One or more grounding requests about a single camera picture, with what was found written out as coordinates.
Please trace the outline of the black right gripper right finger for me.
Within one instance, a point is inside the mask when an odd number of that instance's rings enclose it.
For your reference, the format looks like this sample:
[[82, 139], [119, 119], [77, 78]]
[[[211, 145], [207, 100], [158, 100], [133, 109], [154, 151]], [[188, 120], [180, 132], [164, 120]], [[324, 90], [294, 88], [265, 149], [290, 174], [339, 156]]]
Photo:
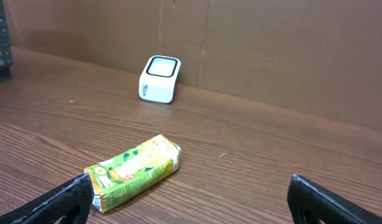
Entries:
[[299, 174], [294, 174], [291, 178], [287, 204], [293, 222], [298, 224], [382, 223], [382, 217]]

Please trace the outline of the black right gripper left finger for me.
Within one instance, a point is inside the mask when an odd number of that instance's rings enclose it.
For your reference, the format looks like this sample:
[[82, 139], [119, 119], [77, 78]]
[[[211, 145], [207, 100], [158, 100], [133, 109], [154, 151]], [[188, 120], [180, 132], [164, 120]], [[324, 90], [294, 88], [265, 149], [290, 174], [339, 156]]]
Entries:
[[0, 224], [85, 224], [94, 191], [88, 174], [80, 174], [0, 216]]

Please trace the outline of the green tea carton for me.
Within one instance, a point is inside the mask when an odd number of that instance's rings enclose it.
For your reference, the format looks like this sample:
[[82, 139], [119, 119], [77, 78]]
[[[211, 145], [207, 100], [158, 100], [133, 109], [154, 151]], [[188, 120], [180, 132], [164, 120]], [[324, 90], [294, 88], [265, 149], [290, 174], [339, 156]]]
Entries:
[[117, 156], [85, 168], [94, 196], [105, 213], [140, 194], [179, 168], [181, 148], [159, 134]]

